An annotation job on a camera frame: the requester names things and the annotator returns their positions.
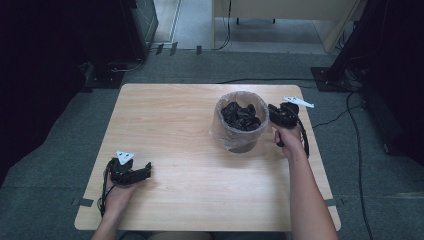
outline gray carpet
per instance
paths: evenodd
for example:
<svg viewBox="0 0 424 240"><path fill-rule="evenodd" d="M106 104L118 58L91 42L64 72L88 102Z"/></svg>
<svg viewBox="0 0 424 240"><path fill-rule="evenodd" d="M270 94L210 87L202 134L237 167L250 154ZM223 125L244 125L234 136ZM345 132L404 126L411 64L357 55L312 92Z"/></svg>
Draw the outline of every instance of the gray carpet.
<svg viewBox="0 0 424 240"><path fill-rule="evenodd" d="M330 66L332 55L168 51L152 52L125 83L296 84L315 104L308 109L312 125L346 110L348 93L322 93L315 88L311 66ZM305 80L264 80L264 79ZM45 143L9 170L0 189L0 239L89 239L92 231L74 227L78 207L91 174L119 90L79 93L68 105ZM362 100L352 96L350 104ZM423 192L424 167L404 156L383 152L383 141L370 114L352 110L358 124L363 157L366 213L375 239L423 239L424 199L398 193ZM341 239L368 239L358 185L358 147L348 114L314 129L335 196Z"/></svg>

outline person's right hand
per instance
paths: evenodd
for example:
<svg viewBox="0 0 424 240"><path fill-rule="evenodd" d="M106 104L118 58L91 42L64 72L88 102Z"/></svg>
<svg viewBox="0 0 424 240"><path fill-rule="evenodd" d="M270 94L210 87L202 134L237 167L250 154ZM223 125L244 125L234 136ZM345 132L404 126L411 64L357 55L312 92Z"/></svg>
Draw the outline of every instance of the person's right hand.
<svg viewBox="0 0 424 240"><path fill-rule="evenodd" d="M277 144L280 141L284 143L284 147L282 148L284 155L287 158L292 159L293 153L298 151L299 149L303 151L303 145L301 141L301 129L299 124L297 124L293 128L284 128L280 127L277 124L271 122L273 128L276 129L274 135L274 142Z"/></svg>

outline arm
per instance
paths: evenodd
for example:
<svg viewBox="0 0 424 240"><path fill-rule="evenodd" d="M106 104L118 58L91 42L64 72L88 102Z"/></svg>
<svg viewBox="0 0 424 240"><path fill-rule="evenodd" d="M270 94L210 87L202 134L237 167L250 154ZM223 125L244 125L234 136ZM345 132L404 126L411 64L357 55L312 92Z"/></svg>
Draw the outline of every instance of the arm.
<svg viewBox="0 0 424 240"><path fill-rule="evenodd" d="M107 180L107 188L112 187L110 174ZM103 215L102 221L97 227L92 240L107 240L115 239L116 230L118 229L121 218L130 202L132 194L142 184L142 182L135 183L127 188L116 186L113 188L106 198L106 211Z"/></svg>
<svg viewBox="0 0 424 240"><path fill-rule="evenodd" d="M290 215L293 238L338 239L328 207L315 182L300 140L299 126L277 129L274 142L284 142L283 152L290 169Z"/></svg>

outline floor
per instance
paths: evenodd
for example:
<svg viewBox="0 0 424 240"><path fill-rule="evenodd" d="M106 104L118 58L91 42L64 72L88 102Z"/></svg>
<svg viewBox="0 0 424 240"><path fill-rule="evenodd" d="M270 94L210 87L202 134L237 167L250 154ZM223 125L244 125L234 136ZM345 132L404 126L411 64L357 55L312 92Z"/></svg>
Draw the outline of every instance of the floor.
<svg viewBox="0 0 424 240"><path fill-rule="evenodd" d="M158 32L162 35L162 28L165 28L172 29L172 33L167 39L155 38L154 45L164 43L165 47L170 47L178 42L177 49L212 48L212 0L155 0L155 6ZM219 48L228 34L228 18L216 18L214 21L215 48ZM240 19L237 24L236 19L231 18L229 25L230 41L221 51L339 53L338 49L331 53L324 51L312 21L277 19L274 24L272 19Z"/></svg>

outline black object in bucket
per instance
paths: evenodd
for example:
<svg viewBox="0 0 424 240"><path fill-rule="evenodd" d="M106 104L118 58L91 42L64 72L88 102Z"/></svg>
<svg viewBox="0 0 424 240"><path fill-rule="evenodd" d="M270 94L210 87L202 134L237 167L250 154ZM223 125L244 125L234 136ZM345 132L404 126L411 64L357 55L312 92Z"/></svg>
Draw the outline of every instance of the black object in bucket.
<svg viewBox="0 0 424 240"><path fill-rule="evenodd" d="M221 110L221 114L229 127L240 131L253 131L261 125L252 104L242 108L237 102L231 102Z"/></svg>

